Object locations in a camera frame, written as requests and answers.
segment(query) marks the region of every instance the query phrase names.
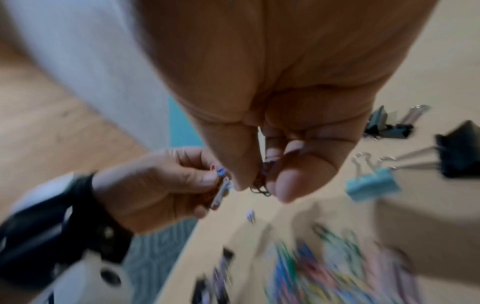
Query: hand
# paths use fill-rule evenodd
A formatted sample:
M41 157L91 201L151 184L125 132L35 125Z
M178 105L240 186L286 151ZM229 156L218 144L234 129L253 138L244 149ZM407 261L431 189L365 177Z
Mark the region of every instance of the hand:
M134 34L206 144L280 201L338 172L437 0L137 0Z
M168 149L93 176L97 200L125 228L146 233L208 210L199 193L219 182L220 163L202 147Z

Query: blue rug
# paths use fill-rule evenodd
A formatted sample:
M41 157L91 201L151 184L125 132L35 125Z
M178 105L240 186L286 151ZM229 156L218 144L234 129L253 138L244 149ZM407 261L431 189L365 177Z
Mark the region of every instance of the blue rug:
M170 146L203 146L185 113L168 101ZM123 267L134 287L133 304L152 304L168 279L197 220L184 220L154 234L133 239Z

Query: blue binder clip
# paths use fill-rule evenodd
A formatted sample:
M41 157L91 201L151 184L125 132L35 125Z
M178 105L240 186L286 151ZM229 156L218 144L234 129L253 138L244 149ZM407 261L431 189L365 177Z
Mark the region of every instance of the blue binder clip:
M361 157L365 159L373 174L362 174L362 167L358 162ZM356 178L346 182L345 192L354 202L376 200L401 191L392 174L392 168L375 168L370 161L371 157L370 153L362 152L352 159L356 166Z

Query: wooden floor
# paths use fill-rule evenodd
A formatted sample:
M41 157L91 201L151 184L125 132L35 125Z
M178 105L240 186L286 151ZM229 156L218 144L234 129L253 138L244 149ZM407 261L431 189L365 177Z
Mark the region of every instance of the wooden floor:
M28 59L0 44L0 220L39 183L145 152Z

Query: black wristband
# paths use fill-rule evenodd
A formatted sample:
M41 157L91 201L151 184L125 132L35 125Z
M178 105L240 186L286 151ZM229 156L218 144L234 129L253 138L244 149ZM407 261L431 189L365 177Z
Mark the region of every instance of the black wristband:
M86 249L90 249L104 260L121 263L134 234L123 228L95 199L93 176L78 178L68 191L72 213L64 225L61 241L70 251L69 259L78 260Z

